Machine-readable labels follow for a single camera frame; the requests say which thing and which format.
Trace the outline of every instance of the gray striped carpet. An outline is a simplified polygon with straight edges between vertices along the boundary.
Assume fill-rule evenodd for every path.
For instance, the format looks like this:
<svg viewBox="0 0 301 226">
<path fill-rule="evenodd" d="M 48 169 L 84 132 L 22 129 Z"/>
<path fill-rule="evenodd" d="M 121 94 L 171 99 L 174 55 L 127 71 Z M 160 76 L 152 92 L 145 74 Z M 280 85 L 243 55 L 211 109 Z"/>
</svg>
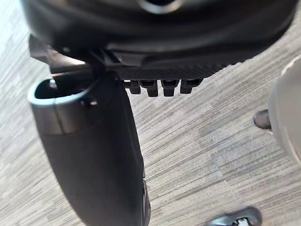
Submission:
<svg viewBox="0 0 301 226">
<path fill-rule="evenodd" d="M 130 96 L 145 160 L 151 226 L 205 225 L 244 206 L 265 226 L 301 225 L 301 168 L 253 114 L 267 105 L 282 68 L 301 54 L 301 14 L 276 45 L 206 79 L 191 95 Z M 15 0 L 0 4 L 0 226 L 83 225 L 52 173 L 26 101 L 49 76 L 29 58 Z"/>
</svg>

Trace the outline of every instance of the black plastic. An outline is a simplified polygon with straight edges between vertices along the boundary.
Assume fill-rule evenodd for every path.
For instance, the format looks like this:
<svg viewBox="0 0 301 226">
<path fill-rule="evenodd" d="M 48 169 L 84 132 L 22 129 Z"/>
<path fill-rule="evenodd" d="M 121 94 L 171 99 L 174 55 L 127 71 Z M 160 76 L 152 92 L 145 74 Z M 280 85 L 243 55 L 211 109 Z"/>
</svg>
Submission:
<svg viewBox="0 0 301 226">
<path fill-rule="evenodd" d="M 141 81 L 141 87 L 147 89 L 147 93 L 149 97 L 157 97 L 158 96 L 158 81 L 147 80 Z"/>
<path fill-rule="evenodd" d="M 78 216 L 89 226 L 148 225 L 143 158 L 117 74 L 67 97 L 47 84 L 33 87 L 28 99 L 52 169 Z"/>
<path fill-rule="evenodd" d="M 247 219 L 251 226 L 261 226 L 262 216 L 258 209 L 255 207 L 247 207 L 232 213 L 227 213 L 218 216 L 211 220 L 208 226 L 235 226 L 235 222 L 239 219 Z"/>
<path fill-rule="evenodd" d="M 272 125 L 269 120 L 268 109 L 257 112 L 253 117 L 253 121 L 254 121 L 255 126 L 257 126 L 258 128 L 272 129 Z"/>
<path fill-rule="evenodd" d="M 124 88 L 129 89 L 131 94 L 141 94 L 141 88 L 138 81 L 123 81 Z"/>
<path fill-rule="evenodd" d="M 190 94 L 192 88 L 199 86 L 202 83 L 203 79 L 194 79 L 194 80 L 182 80 L 180 93 L 181 94 Z"/>
<path fill-rule="evenodd" d="M 161 80 L 163 93 L 165 97 L 173 97 L 174 89 L 178 86 L 179 80 Z"/>
<path fill-rule="evenodd" d="M 297 0 L 219 0 L 151 15 L 137 0 L 22 0 L 32 33 L 53 46 L 167 52 L 267 40 L 288 27 Z"/>
</svg>

